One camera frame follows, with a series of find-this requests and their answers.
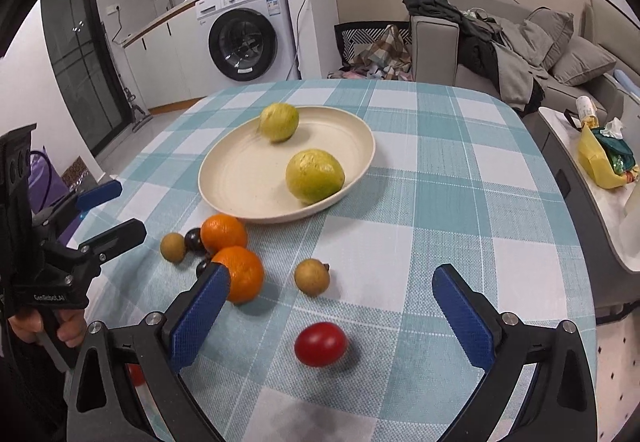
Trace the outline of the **brown longan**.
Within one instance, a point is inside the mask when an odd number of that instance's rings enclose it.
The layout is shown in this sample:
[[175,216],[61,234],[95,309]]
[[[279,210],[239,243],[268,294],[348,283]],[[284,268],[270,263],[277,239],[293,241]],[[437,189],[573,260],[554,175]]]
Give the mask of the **brown longan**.
[[160,241],[160,254],[172,264],[181,263],[186,256],[184,237],[176,232],[166,234]]
[[330,266],[317,259],[299,262],[294,272],[297,288],[308,297],[323,294],[330,286]]

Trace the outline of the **dark plum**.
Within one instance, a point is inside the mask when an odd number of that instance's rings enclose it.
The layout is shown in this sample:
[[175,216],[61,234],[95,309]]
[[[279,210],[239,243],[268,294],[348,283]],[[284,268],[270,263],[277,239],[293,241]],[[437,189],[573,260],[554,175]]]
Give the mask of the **dark plum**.
[[197,278],[200,278],[202,276],[202,274],[208,268],[209,263],[210,263],[209,258],[204,258],[200,262],[198,262],[198,265],[196,266],[196,277]]
[[200,228],[191,228],[186,232],[186,234],[184,234],[184,244],[186,245],[187,251],[198,252],[199,254],[207,251],[201,238]]

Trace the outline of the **orange mandarin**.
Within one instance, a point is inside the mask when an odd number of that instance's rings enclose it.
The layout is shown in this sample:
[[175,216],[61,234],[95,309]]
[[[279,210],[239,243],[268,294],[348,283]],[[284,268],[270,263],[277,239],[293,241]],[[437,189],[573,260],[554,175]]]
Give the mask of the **orange mandarin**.
[[211,254],[227,247],[246,247],[248,235],[243,223],[228,214],[214,214],[201,225],[201,241]]
[[230,274],[228,300],[239,306],[254,300],[262,290],[265,270],[260,259],[245,247],[222,248],[212,258],[225,266]]

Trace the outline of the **red cherry tomato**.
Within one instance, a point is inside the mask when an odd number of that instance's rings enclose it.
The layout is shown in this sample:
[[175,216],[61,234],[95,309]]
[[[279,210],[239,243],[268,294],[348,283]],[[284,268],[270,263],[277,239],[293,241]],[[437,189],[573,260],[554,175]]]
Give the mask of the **red cherry tomato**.
[[297,336],[294,353],[299,362],[310,367],[326,367],[337,362],[348,348],[348,339],[340,326],[314,323]]

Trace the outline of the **white kitchen counter cabinet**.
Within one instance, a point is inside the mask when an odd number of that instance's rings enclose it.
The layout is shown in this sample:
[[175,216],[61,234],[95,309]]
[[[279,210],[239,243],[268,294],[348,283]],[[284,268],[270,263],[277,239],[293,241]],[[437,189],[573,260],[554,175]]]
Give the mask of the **white kitchen counter cabinet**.
[[125,48],[140,95],[149,110],[205,98],[221,76],[209,56],[208,30],[195,6],[157,23]]

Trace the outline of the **black glass door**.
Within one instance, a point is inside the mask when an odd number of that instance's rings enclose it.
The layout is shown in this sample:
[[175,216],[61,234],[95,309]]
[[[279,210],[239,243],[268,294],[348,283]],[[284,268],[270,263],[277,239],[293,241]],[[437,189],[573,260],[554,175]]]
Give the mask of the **black glass door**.
[[96,0],[40,0],[44,41],[70,116],[91,154],[132,121]]

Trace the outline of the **teal checkered tablecloth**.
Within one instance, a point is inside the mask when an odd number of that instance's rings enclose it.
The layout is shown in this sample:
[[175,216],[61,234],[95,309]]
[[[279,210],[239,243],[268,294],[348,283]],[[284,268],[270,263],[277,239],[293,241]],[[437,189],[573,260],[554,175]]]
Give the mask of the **teal checkered tablecloth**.
[[[344,199],[284,225],[253,225],[248,246],[262,292],[224,307],[183,380],[230,441],[434,441],[482,373],[471,366],[432,295],[434,269],[454,266],[500,311],[528,324],[573,321],[597,355],[594,305],[570,214],[518,115],[491,96],[434,84],[307,80],[231,88],[177,118],[122,172],[122,194],[74,239],[131,219],[145,243],[104,266],[89,318],[111,327],[165,310],[195,278],[194,259],[166,262],[158,245],[212,214],[198,170],[213,144],[274,102],[340,108],[365,121],[376,153]],[[308,297],[299,262],[330,266]],[[302,330],[343,329],[346,353],[310,367]]]

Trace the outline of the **white side table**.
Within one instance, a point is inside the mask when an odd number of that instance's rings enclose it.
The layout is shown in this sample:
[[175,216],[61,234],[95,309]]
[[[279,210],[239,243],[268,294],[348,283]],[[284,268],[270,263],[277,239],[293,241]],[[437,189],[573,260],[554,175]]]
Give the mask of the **white side table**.
[[579,133],[556,110],[542,108],[529,126],[573,220],[586,260],[594,307],[613,315],[639,300],[639,254],[625,246],[620,225],[634,184],[605,190],[578,162]]

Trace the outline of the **far yellow guava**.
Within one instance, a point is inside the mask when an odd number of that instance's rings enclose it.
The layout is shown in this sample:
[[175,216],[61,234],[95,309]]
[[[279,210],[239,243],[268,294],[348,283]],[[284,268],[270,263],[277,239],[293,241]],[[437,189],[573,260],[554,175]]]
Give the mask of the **far yellow guava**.
[[273,143],[284,142],[292,138],[299,123],[299,112],[288,103],[273,103],[259,116],[259,131]]

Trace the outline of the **yellow guava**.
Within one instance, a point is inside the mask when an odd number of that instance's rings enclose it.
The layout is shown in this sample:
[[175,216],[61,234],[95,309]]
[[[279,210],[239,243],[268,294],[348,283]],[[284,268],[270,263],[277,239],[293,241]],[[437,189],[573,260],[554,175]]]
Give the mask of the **yellow guava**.
[[259,131],[273,143],[284,142],[292,138],[299,123],[299,112],[288,103],[273,103],[259,116]]
[[321,202],[341,191],[344,183],[342,165],[325,150],[301,150],[285,168],[286,187],[305,205]]

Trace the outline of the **near yellow guava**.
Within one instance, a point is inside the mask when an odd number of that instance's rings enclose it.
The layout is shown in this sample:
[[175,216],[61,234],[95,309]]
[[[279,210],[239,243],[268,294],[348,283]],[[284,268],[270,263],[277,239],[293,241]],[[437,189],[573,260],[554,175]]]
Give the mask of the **near yellow guava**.
[[325,150],[301,150],[285,168],[286,187],[305,205],[321,202],[341,191],[344,183],[342,165]]

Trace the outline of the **yellow plastic bag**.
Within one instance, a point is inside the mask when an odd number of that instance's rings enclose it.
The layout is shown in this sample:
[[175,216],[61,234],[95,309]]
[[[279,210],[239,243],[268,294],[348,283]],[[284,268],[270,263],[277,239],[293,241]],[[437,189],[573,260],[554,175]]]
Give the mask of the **yellow plastic bag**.
[[639,166],[624,139],[603,132],[605,128],[582,128],[578,162],[599,188],[614,190],[637,180]]

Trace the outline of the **white washing machine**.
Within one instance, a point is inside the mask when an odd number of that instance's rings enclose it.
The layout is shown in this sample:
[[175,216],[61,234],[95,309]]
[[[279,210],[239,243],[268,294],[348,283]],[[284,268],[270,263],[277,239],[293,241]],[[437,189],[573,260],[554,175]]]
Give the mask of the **white washing machine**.
[[221,89],[299,78],[288,0],[200,0],[195,15]]

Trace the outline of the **white bottle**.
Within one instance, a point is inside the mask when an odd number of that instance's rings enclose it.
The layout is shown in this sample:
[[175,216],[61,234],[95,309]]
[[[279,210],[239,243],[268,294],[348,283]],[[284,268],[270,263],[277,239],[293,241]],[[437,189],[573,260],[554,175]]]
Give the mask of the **white bottle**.
[[593,129],[600,126],[596,106],[589,96],[582,95],[576,100],[576,110],[583,127]]

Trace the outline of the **grey sofa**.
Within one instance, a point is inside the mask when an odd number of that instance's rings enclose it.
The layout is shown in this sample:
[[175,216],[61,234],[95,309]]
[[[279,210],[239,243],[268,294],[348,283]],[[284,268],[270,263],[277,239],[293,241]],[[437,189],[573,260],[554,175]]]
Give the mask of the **grey sofa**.
[[604,121],[623,115],[620,62],[576,32],[573,14],[506,0],[402,2],[417,82],[484,92],[520,116],[571,110],[582,96]]

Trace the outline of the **dark clothes pile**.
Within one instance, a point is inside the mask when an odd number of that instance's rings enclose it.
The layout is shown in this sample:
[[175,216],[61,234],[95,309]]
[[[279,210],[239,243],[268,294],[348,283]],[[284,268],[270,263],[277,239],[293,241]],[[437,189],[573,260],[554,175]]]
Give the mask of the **dark clothes pile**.
[[540,68],[549,36],[448,0],[402,0],[411,24],[413,79],[484,92],[524,117],[544,102]]

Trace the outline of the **grey cushion front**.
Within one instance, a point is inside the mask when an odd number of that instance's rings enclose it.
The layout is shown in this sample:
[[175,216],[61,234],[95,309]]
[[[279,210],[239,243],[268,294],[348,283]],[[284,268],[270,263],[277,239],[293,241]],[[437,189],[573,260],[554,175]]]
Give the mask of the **grey cushion front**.
[[560,84],[580,86],[610,72],[616,65],[611,53],[585,38],[570,39],[563,55],[552,67],[552,76]]

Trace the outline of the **grey cushion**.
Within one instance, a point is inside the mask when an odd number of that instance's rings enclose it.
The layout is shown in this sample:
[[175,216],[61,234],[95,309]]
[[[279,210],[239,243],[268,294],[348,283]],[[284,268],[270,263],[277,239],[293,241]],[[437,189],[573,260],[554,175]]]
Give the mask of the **grey cushion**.
[[611,53],[585,38],[570,39],[563,55],[552,67],[552,76],[560,84],[580,86],[610,72],[616,65]]
[[553,11],[540,6],[526,17],[526,20],[540,27],[551,40],[547,46],[546,55],[541,61],[541,67],[550,70],[565,52],[570,39],[574,35],[574,14],[570,12]]

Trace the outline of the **black laundry basket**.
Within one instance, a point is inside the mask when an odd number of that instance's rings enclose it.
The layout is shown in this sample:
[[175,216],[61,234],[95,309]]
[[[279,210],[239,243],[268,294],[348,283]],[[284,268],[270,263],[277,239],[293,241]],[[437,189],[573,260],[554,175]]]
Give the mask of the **black laundry basket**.
[[336,25],[334,34],[342,66],[330,79],[413,80],[408,22],[349,22]]

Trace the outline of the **grey cushion back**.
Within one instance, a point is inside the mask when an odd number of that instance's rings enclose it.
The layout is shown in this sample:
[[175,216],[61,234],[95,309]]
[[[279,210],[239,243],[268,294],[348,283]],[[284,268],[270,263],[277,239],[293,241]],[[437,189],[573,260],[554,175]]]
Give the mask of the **grey cushion back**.
[[574,14],[570,12],[553,11],[540,6],[526,17],[526,20],[540,27],[551,40],[547,46],[546,55],[541,61],[541,67],[550,70],[565,52],[570,39],[574,35]]

